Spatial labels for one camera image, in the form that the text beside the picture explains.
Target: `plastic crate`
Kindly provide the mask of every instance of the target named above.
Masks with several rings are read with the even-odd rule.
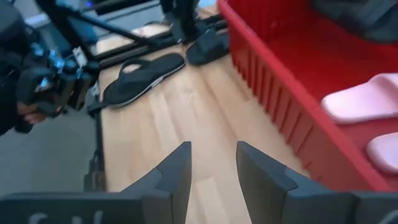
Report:
[[[320,106],[334,91],[398,71],[398,49],[347,33],[308,0],[219,0],[233,63],[312,178],[336,190],[398,190],[366,157],[398,119],[337,126]]]

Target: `gray floor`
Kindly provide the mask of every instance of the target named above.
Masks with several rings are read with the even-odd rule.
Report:
[[[201,0],[200,6],[214,2]],[[21,10],[28,16],[37,13],[33,4],[25,4]],[[112,23],[133,29],[161,16],[160,9],[154,8]],[[96,147],[95,122],[85,111],[48,119],[28,135],[9,131],[0,137],[0,196],[15,192],[82,191],[88,161]]]

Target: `human hand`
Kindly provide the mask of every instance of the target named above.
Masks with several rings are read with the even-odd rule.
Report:
[[[46,115],[37,113],[37,105],[25,105],[17,102],[18,114],[24,117],[29,124],[36,124],[46,119]]]

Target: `black slide sandal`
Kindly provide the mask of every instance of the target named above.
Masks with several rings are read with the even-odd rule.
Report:
[[[213,34],[202,35],[200,40],[187,49],[186,55],[191,65],[204,65],[229,54],[228,33],[215,34],[213,29],[209,29],[207,32]]]
[[[389,44],[398,40],[395,0],[313,0],[314,9],[365,40]]]

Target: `light wood floor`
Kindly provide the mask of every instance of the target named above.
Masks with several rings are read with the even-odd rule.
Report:
[[[136,32],[153,35],[164,27]],[[98,44],[102,52],[126,40]],[[183,54],[181,45],[156,52]],[[119,66],[100,77],[104,90]],[[235,148],[238,140],[308,175],[283,137],[263,112],[229,56],[202,67],[187,65],[131,105],[102,112],[103,146],[108,190],[119,192],[145,175],[183,141],[192,142],[192,188],[188,224],[251,223],[238,182]]]

